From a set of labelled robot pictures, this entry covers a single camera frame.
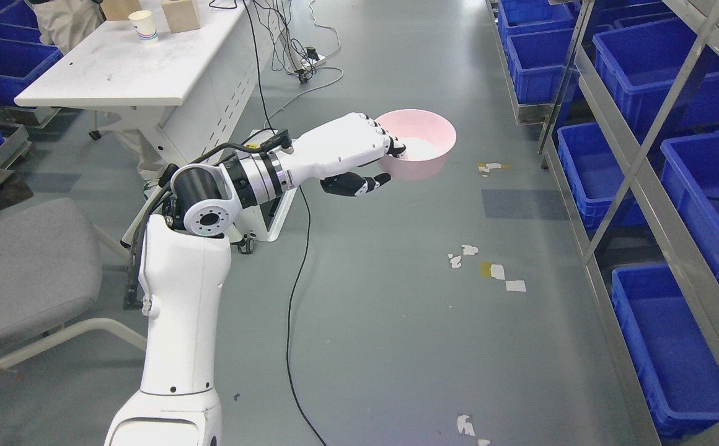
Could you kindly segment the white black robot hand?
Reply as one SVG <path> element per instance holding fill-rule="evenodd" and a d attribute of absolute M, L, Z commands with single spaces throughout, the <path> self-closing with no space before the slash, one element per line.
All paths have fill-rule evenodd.
<path fill-rule="evenodd" d="M 355 197 L 379 189 L 391 175 L 362 176 L 352 172 L 354 167 L 386 155 L 399 158 L 405 150 L 405 144 L 379 123 L 352 112 L 304 133 L 293 142 L 292 153 L 281 152 L 278 160 L 294 186 L 318 178 L 324 192 Z"/>

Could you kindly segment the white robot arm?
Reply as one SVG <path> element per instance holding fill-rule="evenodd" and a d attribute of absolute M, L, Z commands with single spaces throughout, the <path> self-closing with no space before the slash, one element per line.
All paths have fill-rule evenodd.
<path fill-rule="evenodd" d="M 130 249 L 129 297 L 149 320 L 139 390 L 118 410 L 107 445 L 218 445 L 223 411 L 214 384 L 218 308 L 232 261 L 229 227 L 243 209 L 291 186 L 275 149 L 291 149 L 280 130 L 246 158 L 175 169 L 154 199 Z"/>

